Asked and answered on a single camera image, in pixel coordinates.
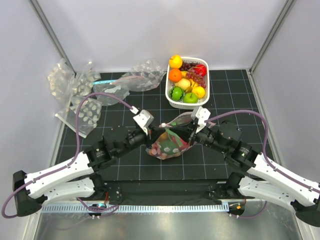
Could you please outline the dark green avocado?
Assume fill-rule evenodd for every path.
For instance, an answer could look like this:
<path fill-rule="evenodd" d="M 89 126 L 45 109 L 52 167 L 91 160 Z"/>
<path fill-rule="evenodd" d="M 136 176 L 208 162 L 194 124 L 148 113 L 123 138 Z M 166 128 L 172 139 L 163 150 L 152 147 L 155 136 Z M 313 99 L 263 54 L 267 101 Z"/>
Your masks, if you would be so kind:
<path fill-rule="evenodd" d="M 160 144 L 160 149 L 163 154 L 172 155 L 174 154 L 174 150 L 178 149 L 178 146 L 175 142 L 167 139 L 162 141 Z"/>

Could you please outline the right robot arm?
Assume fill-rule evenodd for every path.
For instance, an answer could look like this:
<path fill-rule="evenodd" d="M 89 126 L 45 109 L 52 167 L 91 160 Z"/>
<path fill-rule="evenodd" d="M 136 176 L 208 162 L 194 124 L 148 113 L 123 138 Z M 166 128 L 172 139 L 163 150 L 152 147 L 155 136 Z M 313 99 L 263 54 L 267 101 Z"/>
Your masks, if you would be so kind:
<path fill-rule="evenodd" d="M 225 185 L 230 198 L 253 197 L 281 206 L 302 222 L 320 225 L 320 185 L 277 164 L 241 141 L 241 131 L 224 121 L 218 129 L 195 122 L 173 126 L 171 131 L 189 144 L 199 143 L 225 155 L 236 169 Z"/>

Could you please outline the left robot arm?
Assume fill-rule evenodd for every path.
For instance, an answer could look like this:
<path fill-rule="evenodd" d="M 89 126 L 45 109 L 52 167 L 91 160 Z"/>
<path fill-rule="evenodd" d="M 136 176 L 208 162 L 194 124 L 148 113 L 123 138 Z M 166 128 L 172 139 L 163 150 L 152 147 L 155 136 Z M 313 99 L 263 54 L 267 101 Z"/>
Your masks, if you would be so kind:
<path fill-rule="evenodd" d="M 106 169 L 116 159 L 126 155 L 141 145 L 151 146 L 163 133 L 163 127 L 150 127 L 144 131 L 136 127 L 133 131 L 124 126 L 106 130 L 102 139 L 68 159 L 50 168 L 34 173 L 22 170 L 12 176 L 16 215 L 25 217 L 36 213 L 49 196 L 48 191 L 57 191 L 58 185 L 75 178 L 93 175 Z"/>

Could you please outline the clear zip bag pink zipper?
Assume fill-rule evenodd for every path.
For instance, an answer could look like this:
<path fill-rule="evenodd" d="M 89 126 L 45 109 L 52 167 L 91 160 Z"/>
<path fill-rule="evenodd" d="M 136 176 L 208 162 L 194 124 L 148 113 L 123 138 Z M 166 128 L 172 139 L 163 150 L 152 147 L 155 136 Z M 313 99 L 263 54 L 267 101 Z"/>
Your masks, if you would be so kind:
<path fill-rule="evenodd" d="M 151 157 L 159 160 L 166 160 L 182 155 L 184 152 L 192 148 L 197 141 L 189 143 L 174 133 L 171 128 L 178 127 L 191 123 L 192 112 L 187 111 L 181 113 L 176 118 L 167 123 L 162 123 L 159 127 L 164 128 L 165 131 L 160 137 L 150 146 L 145 149 L 146 153 Z"/>

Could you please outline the red lychee bunch with leaves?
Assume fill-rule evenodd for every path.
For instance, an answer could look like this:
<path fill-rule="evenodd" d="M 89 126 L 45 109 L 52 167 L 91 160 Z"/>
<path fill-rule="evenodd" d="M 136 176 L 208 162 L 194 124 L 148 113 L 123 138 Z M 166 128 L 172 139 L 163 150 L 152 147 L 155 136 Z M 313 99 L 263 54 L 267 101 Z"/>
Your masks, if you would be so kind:
<path fill-rule="evenodd" d="M 150 156 L 161 160 L 165 159 L 167 156 L 158 142 L 153 143 L 151 147 L 147 149 L 147 153 Z"/>

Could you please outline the pink dragon fruit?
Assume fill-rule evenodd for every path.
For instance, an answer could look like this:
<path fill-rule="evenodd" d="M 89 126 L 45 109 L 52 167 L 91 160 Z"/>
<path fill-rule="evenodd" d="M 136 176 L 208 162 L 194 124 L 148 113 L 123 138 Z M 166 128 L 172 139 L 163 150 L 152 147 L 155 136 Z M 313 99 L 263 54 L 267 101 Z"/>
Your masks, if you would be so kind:
<path fill-rule="evenodd" d="M 168 138 L 177 144 L 178 149 L 179 150 L 184 150 L 190 147 L 190 145 L 184 141 L 181 137 L 179 137 L 176 133 L 174 133 L 172 130 L 170 130 L 170 128 L 166 128 L 165 129 L 167 134 L 168 134 Z"/>

